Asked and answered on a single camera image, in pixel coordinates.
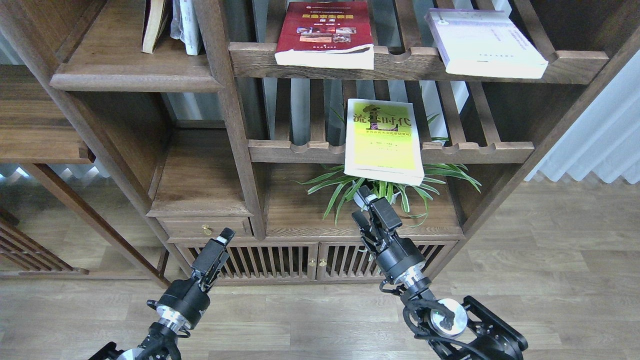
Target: potted plant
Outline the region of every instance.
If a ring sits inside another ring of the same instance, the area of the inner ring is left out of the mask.
[[[335,207],[335,225],[338,224],[338,214],[345,202],[353,200],[356,191],[366,184],[375,196],[386,198],[389,203],[393,204],[399,197],[401,199],[401,207],[405,213],[409,213],[410,204],[407,192],[415,191],[424,202],[424,213],[419,215],[410,215],[412,218],[422,217],[422,221],[415,225],[420,226],[424,223],[429,213],[429,201],[433,200],[431,194],[439,195],[440,192],[430,184],[445,184],[446,182],[433,176],[454,177],[468,181],[477,191],[480,191],[480,182],[470,177],[466,171],[467,167],[462,164],[427,164],[424,165],[424,179],[418,186],[412,186],[401,183],[391,183],[388,181],[380,181],[375,179],[366,179],[363,177],[346,175],[344,173],[344,165],[328,167],[322,165],[326,172],[311,180],[299,182],[302,185],[313,185],[307,190],[310,195],[322,188],[335,186],[333,194],[329,199],[323,219],[325,219],[332,208]]]

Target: brass knob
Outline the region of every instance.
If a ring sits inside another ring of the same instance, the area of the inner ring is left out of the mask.
[[[205,234],[206,236],[211,236],[211,234],[213,234],[213,230],[211,230],[211,228],[208,225],[203,225],[202,233]]]

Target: book cover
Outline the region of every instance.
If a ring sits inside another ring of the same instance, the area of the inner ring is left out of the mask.
[[[413,106],[349,99],[344,173],[418,185],[424,178]]]
[[[187,55],[197,55],[202,48],[202,36],[198,26],[193,0],[173,0],[171,37],[184,42]]]
[[[547,69],[504,12],[429,9],[425,18],[450,74],[539,79]]]
[[[289,3],[275,58],[279,65],[372,70],[367,2]]]
[[[145,5],[145,24],[142,34],[142,52],[153,54],[156,43],[169,18],[169,0],[147,0]]]

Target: slatted cabinet door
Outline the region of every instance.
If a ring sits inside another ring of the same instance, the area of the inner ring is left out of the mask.
[[[203,246],[177,244],[194,257]],[[316,279],[318,242],[231,243],[217,284],[274,284]]]
[[[433,275],[456,242],[456,240],[414,241],[418,250],[427,259],[422,273],[426,276]],[[316,277],[318,281],[360,282],[384,279],[376,262],[360,242],[320,243],[318,267]]]

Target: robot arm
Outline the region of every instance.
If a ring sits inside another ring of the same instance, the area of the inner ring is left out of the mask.
[[[111,342],[89,360],[181,360],[178,339],[191,336],[189,330],[196,327],[209,307],[207,293],[229,258],[227,245],[234,235],[233,230],[225,228],[217,238],[210,239],[191,265],[189,279],[173,281],[160,300],[147,301],[160,319],[149,327],[147,337],[137,348],[116,350],[116,344]]]
[[[415,338],[426,340],[441,359],[522,360],[527,340],[476,299],[467,296],[462,304],[436,299],[429,290],[431,281],[422,274],[426,260],[411,239],[398,236],[402,221],[386,199],[378,199],[366,186],[356,196],[363,200],[369,219],[360,211],[352,217],[367,251],[385,274],[380,290],[401,298],[404,320]],[[456,340],[465,328],[476,335],[474,341]]]

